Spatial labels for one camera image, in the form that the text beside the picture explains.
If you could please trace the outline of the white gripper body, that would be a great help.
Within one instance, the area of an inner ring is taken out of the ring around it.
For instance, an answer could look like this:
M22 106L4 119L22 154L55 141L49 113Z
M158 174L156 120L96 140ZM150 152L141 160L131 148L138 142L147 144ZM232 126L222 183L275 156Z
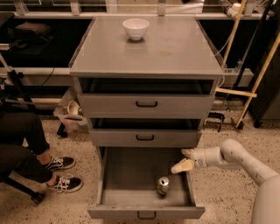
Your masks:
M190 156L196 168L206 168L208 166L217 166L221 160L221 150L219 147L197 148Z

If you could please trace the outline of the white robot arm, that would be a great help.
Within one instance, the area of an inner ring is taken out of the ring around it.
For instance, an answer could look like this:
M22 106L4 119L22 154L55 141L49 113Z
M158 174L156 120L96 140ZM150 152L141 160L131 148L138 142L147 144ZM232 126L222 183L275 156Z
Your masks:
M171 168L173 174L209 166L242 168L258 185L251 224L280 224L280 174L252 156L238 141L227 139L219 147L181 152L185 157Z

